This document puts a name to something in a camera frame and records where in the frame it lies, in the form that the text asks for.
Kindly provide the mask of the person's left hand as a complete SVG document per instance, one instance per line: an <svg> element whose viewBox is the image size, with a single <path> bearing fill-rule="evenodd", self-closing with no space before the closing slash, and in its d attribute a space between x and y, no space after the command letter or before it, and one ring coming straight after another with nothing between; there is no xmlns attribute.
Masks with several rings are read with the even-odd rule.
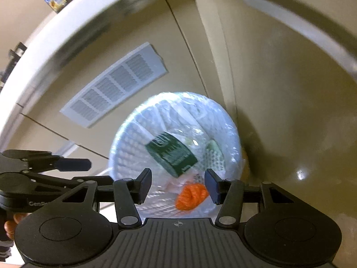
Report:
<svg viewBox="0 0 357 268"><path fill-rule="evenodd" d="M21 220L23 220L25 217L30 215L30 213L15 213L13 214L13 218L11 220L7 220L4 224L4 230L6 233L6 236L8 236L9 239L14 240L15 238L15 230L17 225Z"/></svg>

